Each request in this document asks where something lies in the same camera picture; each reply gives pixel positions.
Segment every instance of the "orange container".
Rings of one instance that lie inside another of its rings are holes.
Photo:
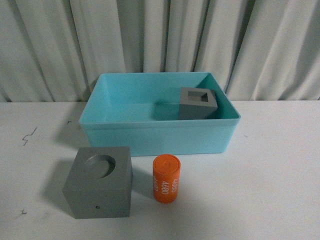
[[[180,161],[171,154],[162,154],[153,161],[153,195],[164,204],[173,202],[178,195]]]

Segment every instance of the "plastic bin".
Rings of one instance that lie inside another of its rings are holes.
[[[181,87],[213,89],[214,119],[178,120]],[[92,147],[130,146],[132,156],[226,150],[240,115],[209,72],[102,74],[79,123]]]

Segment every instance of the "gray concrete block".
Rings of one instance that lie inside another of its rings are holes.
[[[214,116],[218,105],[211,89],[182,87],[179,104],[179,120],[208,119]]]
[[[62,192],[76,219],[130,216],[130,148],[81,147]]]

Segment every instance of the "gray block with square hole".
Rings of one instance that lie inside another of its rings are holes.
[[[211,89],[182,87],[179,104],[179,120],[213,118],[218,105]]]
[[[130,148],[81,147],[62,192],[76,219],[129,217]]]

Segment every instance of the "mark on table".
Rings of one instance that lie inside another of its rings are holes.
[[[31,134],[27,134],[27,135],[25,135],[23,138],[22,138],[22,140],[23,141],[25,141],[25,143],[23,144],[23,146],[25,146],[26,144],[27,144],[27,142],[28,142],[28,139],[26,139],[26,137],[29,137],[29,136],[32,136],[34,133],[35,133],[35,131],[37,130],[37,126],[35,127],[35,129],[33,130],[33,132],[31,133]]]

